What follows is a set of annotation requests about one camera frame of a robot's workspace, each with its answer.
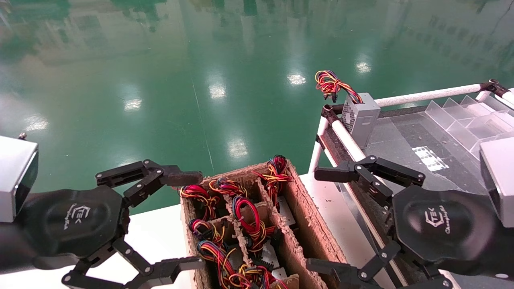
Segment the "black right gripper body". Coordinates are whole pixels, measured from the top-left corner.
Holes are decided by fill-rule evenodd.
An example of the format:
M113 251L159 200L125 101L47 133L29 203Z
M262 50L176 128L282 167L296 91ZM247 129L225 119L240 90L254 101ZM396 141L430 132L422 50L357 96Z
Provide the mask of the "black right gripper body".
M490 198L457 190L406 188L392 197L395 239L421 265L466 276L512 278L513 229Z

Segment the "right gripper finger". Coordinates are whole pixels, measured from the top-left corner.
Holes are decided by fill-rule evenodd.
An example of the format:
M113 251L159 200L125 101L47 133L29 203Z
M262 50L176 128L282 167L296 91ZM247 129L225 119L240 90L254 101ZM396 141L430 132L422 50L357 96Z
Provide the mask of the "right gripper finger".
M391 206L393 191L381 180L385 179L404 188L422 186L425 175L409 167L374 155L360 161L342 161L337 167L316 167L314 179L336 183L358 183L380 206Z
M325 261L319 258L308 258L306 268L309 271L333 276L338 282L338 289L382 289L373 281L374 277L401 253L403 253L403 249L400 244L391 241L361 269L345 263ZM421 268L428 280L402 287L402 289L453 288L452 281L442 275L438 269L433 267Z

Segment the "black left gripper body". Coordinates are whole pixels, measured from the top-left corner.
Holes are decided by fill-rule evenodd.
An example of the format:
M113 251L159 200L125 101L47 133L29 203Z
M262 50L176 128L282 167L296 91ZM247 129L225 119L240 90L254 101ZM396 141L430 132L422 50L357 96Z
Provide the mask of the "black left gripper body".
M123 197L100 185L31 194L16 218L21 251L31 261L94 260L127 234Z

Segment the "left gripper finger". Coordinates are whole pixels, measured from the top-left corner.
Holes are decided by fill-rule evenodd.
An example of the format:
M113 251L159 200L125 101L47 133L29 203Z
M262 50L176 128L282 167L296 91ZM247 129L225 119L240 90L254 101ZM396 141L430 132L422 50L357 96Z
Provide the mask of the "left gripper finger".
M96 174L97 185L116 188L135 183L124 192L123 206L135 208L164 185L183 187L198 185L203 180L200 171L182 171L178 166L162 166L149 159L129 163Z
M170 258L151 265L127 242L118 238L110 246L138 271L129 282L122 284L87 276L92 267L90 262L79 261L75 268L62 278L62 284L70 289L151 289L173 284L182 271L198 270L204 267L202 258L196 256Z

